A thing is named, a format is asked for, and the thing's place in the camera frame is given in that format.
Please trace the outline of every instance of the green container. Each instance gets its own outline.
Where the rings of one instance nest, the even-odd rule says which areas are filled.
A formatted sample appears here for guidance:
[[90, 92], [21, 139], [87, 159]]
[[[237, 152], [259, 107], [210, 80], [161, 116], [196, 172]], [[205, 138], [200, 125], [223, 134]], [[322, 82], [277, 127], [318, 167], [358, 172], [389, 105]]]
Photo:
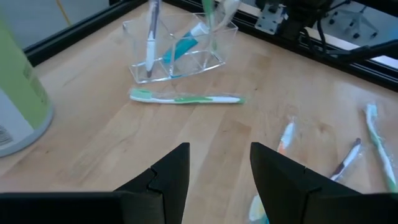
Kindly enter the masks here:
[[53, 108], [32, 65], [0, 20], [0, 157], [39, 138]]

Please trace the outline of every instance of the wooden table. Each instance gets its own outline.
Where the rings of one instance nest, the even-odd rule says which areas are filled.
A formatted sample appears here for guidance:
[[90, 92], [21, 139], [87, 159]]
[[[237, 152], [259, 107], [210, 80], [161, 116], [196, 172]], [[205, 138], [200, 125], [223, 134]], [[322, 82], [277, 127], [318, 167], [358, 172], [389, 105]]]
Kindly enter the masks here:
[[[340, 180], [384, 192], [381, 164], [362, 109], [379, 106], [379, 129], [398, 156], [398, 94], [275, 45], [238, 33], [224, 67], [144, 87], [157, 91], [239, 93], [244, 105], [132, 102], [121, 22], [143, 5], [36, 69], [55, 106], [35, 144], [0, 159], [0, 190], [113, 190], [181, 142], [191, 143], [185, 223], [244, 223], [256, 188], [249, 146], [276, 148], [289, 117], [297, 131], [287, 155], [329, 176], [360, 137], [363, 155]], [[163, 4], [164, 13], [184, 12]]]

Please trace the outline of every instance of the blue toothpaste tube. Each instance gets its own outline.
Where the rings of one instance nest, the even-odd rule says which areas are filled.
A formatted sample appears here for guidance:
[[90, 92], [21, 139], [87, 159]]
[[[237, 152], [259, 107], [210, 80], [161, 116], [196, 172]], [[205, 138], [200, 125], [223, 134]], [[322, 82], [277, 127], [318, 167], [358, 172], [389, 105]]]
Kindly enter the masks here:
[[[200, 22], [189, 32], [187, 32], [181, 40], [175, 45], [174, 60], [179, 59], [185, 53], [187, 53], [192, 47], [198, 44], [198, 41], [194, 38], [199, 35], [208, 34], [209, 30], [206, 24]], [[170, 63], [172, 58], [172, 48], [168, 49], [163, 55], [163, 62]]]

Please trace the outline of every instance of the label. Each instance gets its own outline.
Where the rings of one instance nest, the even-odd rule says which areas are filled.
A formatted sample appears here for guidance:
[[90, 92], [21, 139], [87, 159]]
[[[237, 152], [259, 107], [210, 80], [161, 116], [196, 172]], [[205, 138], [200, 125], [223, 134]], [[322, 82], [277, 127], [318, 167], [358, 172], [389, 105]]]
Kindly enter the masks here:
[[0, 150], [33, 134], [49, 106], [32, 65], [0, 21]]
[[38, 128], [49, 108], [47, 94], [32, 65], [15, 44], [6, 26], [0, 21], [0, 89], [8, 96], [24, 119]]

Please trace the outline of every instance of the gray wall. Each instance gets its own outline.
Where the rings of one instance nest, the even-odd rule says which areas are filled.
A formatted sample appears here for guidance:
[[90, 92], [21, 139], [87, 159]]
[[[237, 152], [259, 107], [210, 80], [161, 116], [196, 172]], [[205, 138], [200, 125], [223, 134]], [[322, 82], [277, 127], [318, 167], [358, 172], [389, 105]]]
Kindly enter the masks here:
[[[108, 0], [60, 2], [72, 24], [108, 7]], [[55, 0], [0, 0], [0, 15], [22, 48], [68, 26]]]

